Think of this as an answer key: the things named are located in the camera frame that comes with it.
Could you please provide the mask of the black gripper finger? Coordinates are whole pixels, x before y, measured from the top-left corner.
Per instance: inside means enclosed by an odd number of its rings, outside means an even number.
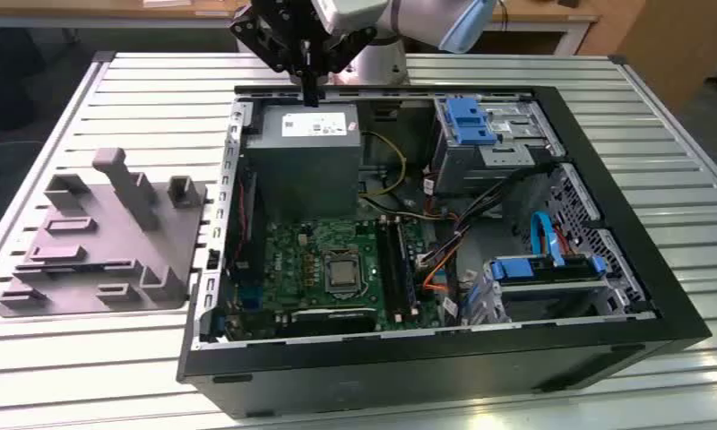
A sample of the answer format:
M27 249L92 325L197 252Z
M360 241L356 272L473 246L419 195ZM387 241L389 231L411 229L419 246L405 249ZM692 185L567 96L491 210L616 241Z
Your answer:
M265 38L263 32L268 30L268 25L257 20L251 11L251 6L241 6L233 15L229 31L237 42L259 57L263 55L260 39ZM293 84L300 86L304 105L309 106L309 67L269 67L277 73L288 73Z
M317 107L320 85L331 73L339 73L376 37L376 27L352 31L336 40L324 30L309 40L309 106Z

